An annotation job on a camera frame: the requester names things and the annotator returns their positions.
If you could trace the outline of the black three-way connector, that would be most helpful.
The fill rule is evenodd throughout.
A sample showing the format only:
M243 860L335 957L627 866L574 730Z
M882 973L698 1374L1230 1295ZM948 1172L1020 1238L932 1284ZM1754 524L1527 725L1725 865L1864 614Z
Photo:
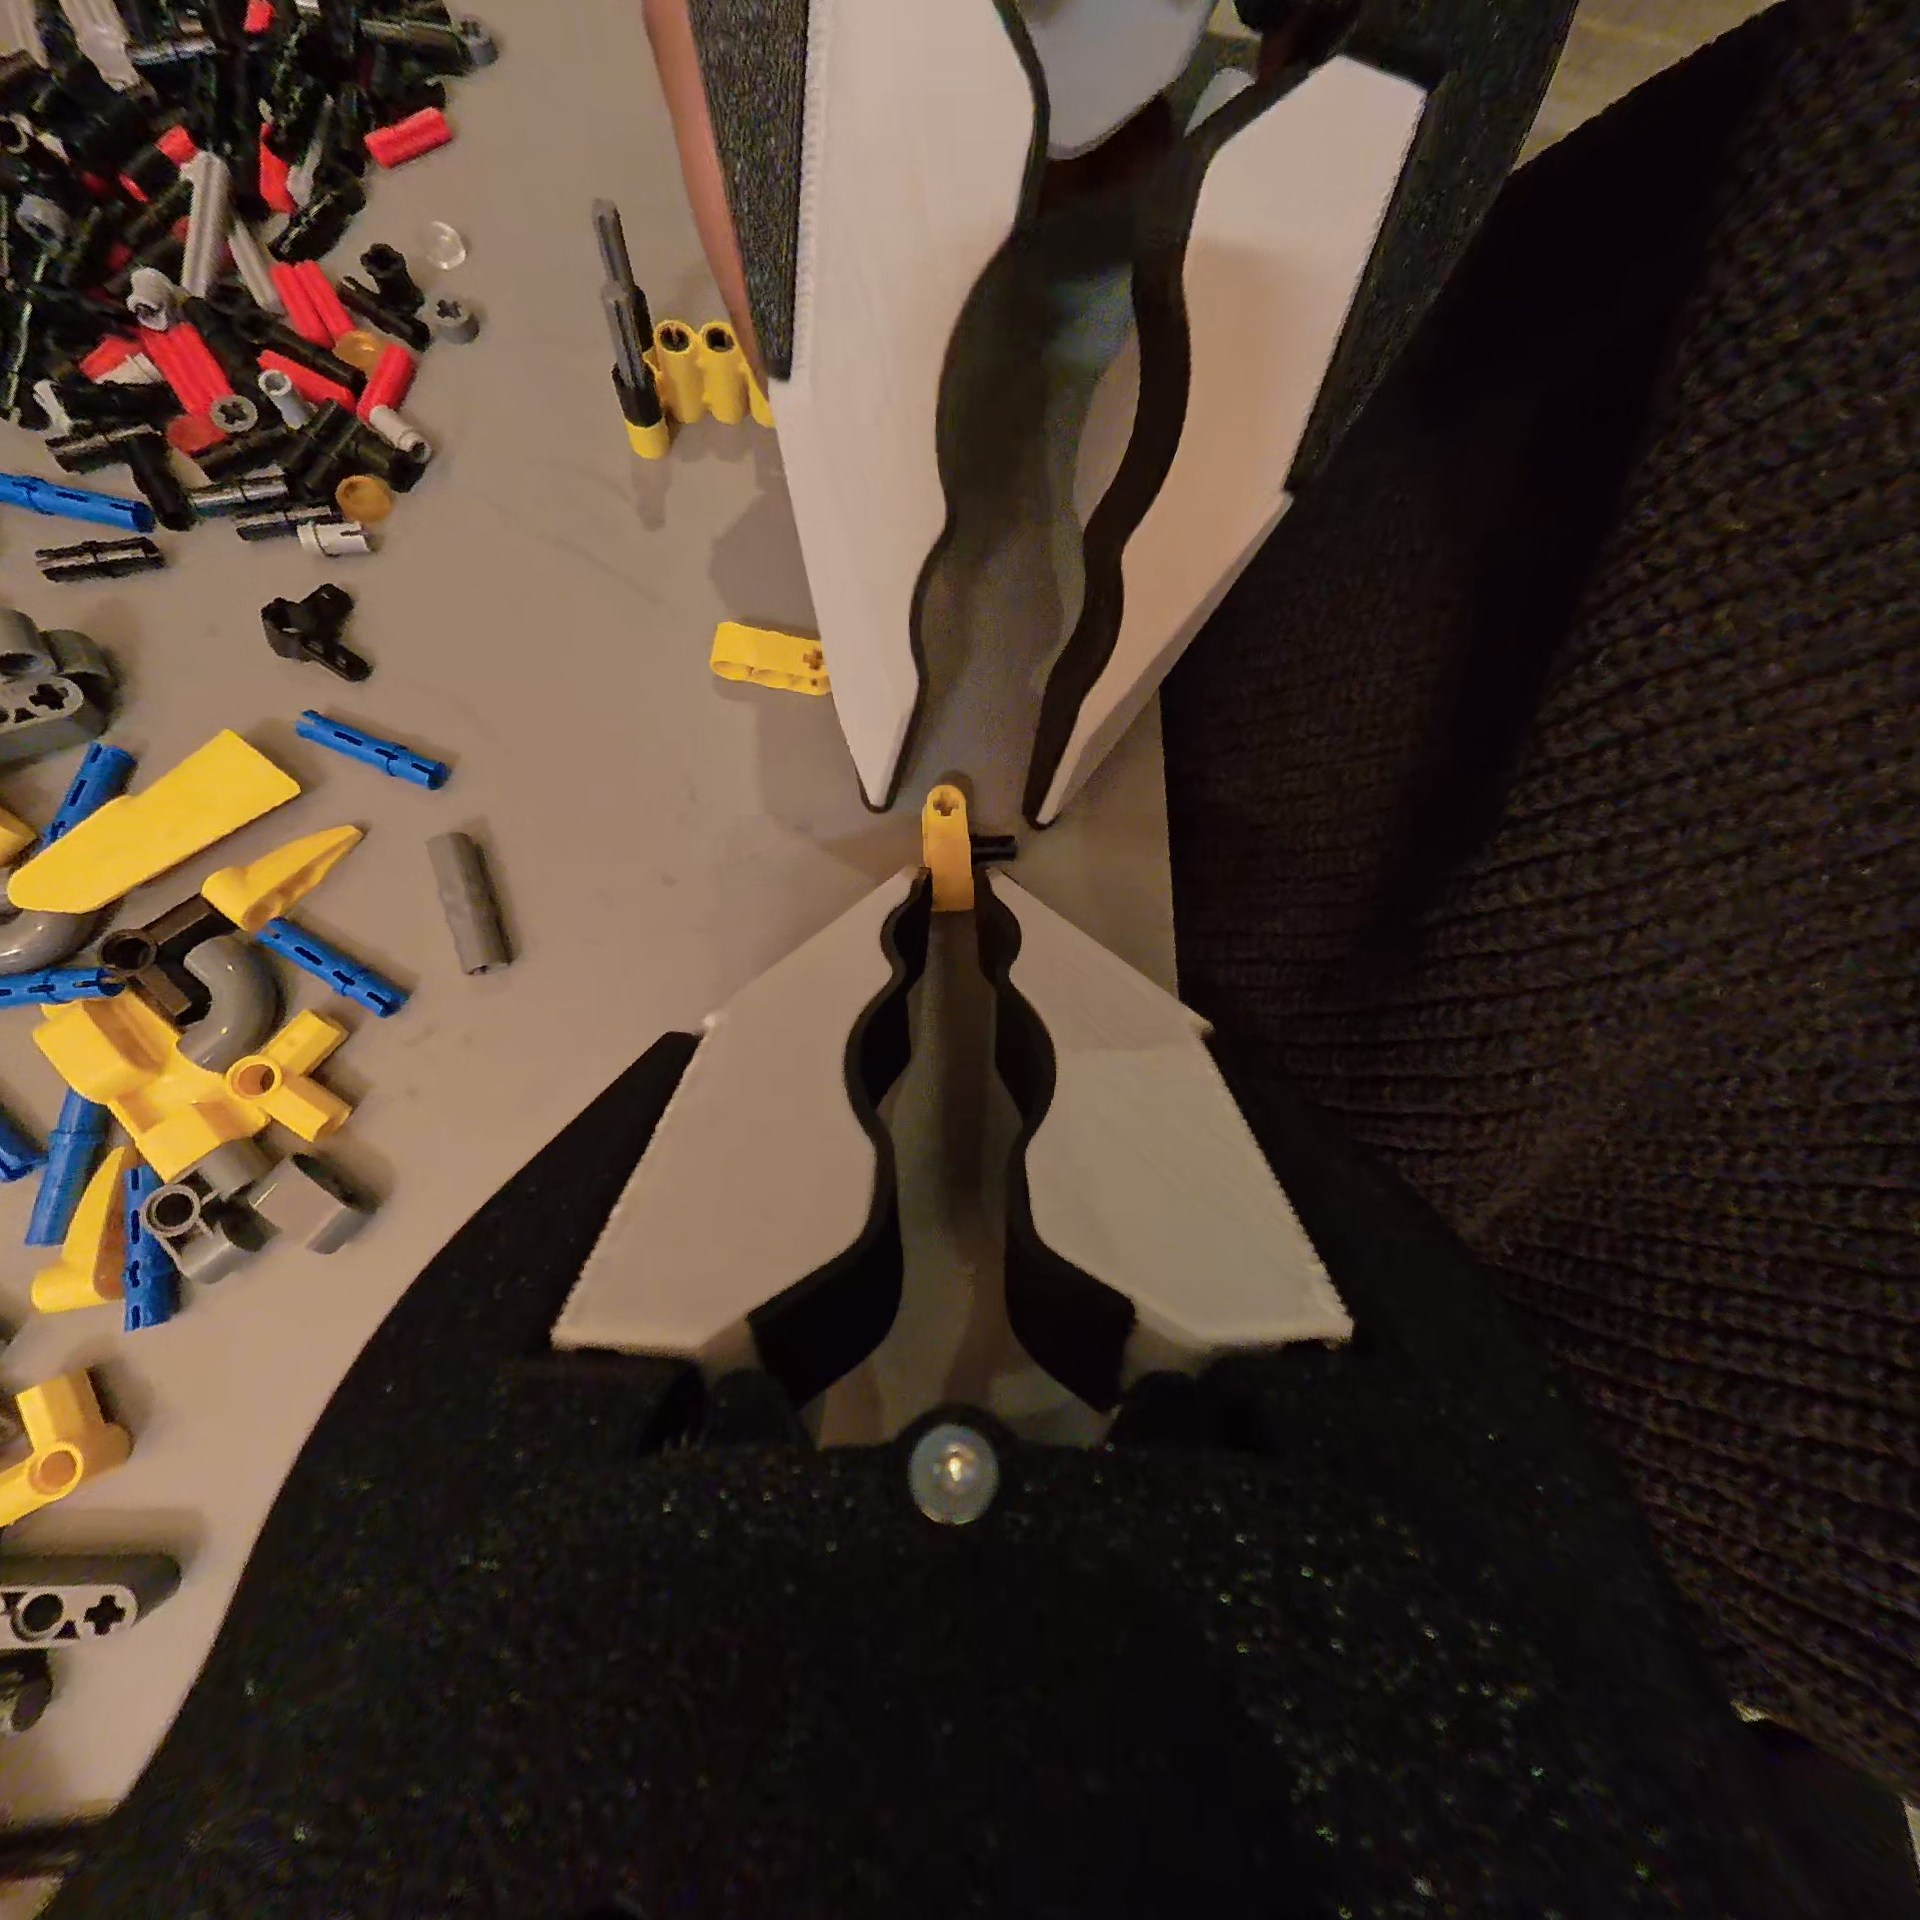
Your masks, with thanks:
M317 665L344 683L364 683L372 677L372 662L347 643L352 610L352 595L324 583L301 599L268 602L258 621L277 659Z

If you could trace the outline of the yellow bracket piece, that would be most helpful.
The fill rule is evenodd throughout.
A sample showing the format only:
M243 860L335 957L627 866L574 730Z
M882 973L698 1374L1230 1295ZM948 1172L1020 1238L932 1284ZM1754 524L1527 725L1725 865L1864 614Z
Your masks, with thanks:
M131 994L46 1006L32 1038L72 1093L107 1109L165 1182L263 1126L216 1071L181 1053L178 1030Z

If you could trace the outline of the grey angled block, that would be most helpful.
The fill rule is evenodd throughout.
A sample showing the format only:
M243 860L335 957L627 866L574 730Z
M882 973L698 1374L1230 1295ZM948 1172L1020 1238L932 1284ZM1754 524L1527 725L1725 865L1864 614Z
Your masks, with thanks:
M290 1154L238 1195L268 1241L339 1252L375 1215L376 1197L319 1154Z

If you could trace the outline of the grey holed connector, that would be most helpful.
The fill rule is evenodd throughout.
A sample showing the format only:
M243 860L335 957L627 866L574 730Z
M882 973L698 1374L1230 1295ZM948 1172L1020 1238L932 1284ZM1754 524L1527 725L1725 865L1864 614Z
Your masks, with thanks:
M136 1210L142 1228L172 1258L176 1274L198 1287L251 1265L275 1231L255 1210L264 1172L229 1191L202 1182L163 1183Z

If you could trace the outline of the yellow cross connector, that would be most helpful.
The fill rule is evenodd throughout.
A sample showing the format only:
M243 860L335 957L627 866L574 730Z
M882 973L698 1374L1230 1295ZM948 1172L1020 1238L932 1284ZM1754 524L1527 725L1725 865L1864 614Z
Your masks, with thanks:
M223 1089L258 1122L319 1142L352 1115L352 1101L319 1081L319 1067L344 1042L347 1027L339 1019L301 1010L255 1052L227 1067Z

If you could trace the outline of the yellow pointed fin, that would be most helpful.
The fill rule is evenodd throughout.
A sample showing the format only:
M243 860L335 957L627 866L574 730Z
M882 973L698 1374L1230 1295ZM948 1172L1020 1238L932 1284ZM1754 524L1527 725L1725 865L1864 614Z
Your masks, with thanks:
M128 1267L128 1174L136 1151L122 1142L103 1154L72 1210L60 1254L32 1279L36 1311L122 1305Z
M309 833L251 861L213 870L198 897L240 932L255 937L283 921L364 842L364 827Z

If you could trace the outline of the yellow wedge panel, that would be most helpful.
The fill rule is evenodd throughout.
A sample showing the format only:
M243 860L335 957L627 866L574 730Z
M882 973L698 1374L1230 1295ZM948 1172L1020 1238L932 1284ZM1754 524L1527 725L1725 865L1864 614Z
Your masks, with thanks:
M23 914L104 910L300 795L269 755L223 730L32 855L10 878L6 903Z

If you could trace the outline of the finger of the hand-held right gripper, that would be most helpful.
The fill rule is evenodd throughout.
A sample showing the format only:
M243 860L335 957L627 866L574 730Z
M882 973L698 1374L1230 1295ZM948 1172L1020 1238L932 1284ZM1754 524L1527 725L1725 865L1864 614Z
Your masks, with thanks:
M1035 199L1044 129L1015 4L810 7L773 413L834 715L872 811L896 798L926 700L926 577L954 524L954 335Z
M1426 100L1363 60L1240 86L1139 205L1133 322L1079 446L1083 589L1042 691L1031 826L1066 811L1286 513Z

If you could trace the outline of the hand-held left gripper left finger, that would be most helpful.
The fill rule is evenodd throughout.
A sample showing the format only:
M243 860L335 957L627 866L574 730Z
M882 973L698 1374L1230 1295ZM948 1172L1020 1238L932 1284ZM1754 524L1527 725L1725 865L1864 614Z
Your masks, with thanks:
M796 1404L868 1358L903 1295L879 1105L909 1055L931 879L906 866L703 1022L552 1347L759 1366Z

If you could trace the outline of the grey tube connector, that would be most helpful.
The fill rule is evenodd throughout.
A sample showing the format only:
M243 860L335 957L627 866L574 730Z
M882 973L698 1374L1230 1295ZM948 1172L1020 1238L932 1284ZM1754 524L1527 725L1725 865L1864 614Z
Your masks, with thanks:
M426 842L426 855L459 972L506 970L514 946L482 846L469 833L436 833Z

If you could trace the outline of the black angled connector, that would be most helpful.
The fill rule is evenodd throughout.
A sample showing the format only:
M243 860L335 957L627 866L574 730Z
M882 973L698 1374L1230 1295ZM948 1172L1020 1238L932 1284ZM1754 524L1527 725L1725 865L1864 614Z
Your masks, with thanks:
M116 927L99 946L99 966L172 1027L190 1027L211 1009L211 987L191 975L184 957L238 926L203 897L191 897L158 918Z

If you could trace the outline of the dark knit sweater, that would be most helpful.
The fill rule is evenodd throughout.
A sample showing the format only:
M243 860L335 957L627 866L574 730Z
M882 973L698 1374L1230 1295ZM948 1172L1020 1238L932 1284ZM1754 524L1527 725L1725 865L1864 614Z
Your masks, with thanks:
M1191 1003L1910 1802L1915 83L1915 4L1778 4L1520 167L1164 695Z

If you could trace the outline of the cluster of yellow pinned beams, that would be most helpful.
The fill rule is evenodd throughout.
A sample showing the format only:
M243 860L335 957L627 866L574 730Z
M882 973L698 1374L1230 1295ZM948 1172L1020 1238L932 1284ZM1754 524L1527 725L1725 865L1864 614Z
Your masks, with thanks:
M611 382L630 455L660 461L685 426L775 422L773 404L730 322L655 319L634 271L622 214L592 203L599 305L613 350Z

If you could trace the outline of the pile of black red pins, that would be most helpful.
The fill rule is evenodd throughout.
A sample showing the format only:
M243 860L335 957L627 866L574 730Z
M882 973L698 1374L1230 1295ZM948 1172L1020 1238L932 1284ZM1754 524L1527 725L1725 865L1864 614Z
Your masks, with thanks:
M53 482L324 561L434 459L444 279L362 228L490 22L434 2L3 4L3 406Z

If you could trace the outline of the grey perforated frame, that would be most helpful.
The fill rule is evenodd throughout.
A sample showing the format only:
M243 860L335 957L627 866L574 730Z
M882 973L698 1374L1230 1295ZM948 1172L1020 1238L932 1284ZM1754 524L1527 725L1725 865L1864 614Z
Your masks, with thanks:
M112 719L116 669L79 631L3 607L3 771L87 748Z

